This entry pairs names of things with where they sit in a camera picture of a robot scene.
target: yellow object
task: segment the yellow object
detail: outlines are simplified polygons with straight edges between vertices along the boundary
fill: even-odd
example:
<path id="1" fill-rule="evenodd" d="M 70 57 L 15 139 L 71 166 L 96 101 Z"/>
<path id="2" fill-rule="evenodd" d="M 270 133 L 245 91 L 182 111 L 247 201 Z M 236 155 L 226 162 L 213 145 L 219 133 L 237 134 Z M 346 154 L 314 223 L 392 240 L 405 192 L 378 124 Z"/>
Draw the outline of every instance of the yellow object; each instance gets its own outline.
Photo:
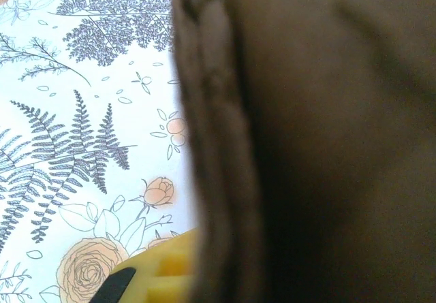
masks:
<path id="1" fill-rule="evenodd" d="M 136 273 L 119 303 L 183 303 L 187 301 L 196 254 L 196 230 L 163 242 L 119 264 Z"/>

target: black object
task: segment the black object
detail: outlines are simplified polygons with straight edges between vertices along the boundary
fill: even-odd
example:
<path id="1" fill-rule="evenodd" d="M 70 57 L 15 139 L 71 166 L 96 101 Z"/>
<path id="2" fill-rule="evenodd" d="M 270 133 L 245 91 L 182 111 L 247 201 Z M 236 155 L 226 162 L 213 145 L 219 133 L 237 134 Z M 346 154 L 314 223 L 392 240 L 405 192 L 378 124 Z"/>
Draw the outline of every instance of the black object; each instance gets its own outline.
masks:
<path id="1" fill-rule="evenodd" d="M 124 268 L 111 274 L 89 303 L 118 303 L 136 273 L 135 268 Z"/>

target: brown cloth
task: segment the brown cloth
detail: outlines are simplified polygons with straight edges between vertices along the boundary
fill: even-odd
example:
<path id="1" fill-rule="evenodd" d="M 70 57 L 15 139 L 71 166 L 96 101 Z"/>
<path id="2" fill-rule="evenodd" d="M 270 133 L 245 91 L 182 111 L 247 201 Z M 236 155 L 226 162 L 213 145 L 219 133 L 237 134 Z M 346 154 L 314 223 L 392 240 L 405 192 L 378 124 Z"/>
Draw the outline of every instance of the brown cloth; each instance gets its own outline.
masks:
<path id="1" fill-rule="evenodd" d="M 436 302 L 436 0 L 172 0 L 192 302 Z"/>

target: floral wallpaper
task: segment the floral wallpaper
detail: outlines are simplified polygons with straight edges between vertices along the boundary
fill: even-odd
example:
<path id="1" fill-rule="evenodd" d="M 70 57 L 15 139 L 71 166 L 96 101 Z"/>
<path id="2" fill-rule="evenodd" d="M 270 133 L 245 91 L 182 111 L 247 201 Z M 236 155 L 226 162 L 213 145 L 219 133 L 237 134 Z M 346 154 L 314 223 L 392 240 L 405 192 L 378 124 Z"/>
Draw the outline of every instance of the floral wallpaper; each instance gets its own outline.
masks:
<path id="1" fill-rule="evenodd" d="M 0 0 L 0 302 L 87 303 L 192 229 L 170 0 Z"/>

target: brown fabric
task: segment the brown fabric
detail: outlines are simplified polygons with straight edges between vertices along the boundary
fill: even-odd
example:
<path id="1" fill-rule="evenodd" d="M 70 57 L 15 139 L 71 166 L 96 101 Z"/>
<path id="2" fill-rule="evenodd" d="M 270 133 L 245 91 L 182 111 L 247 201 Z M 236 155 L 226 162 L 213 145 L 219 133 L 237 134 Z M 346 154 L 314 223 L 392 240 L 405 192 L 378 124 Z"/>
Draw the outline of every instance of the brown fabric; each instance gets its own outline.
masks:
<path id="1" fill-rule="evenodd" d="M 436 302 L 436 0 L 173 6 L 193 302 Z"/>

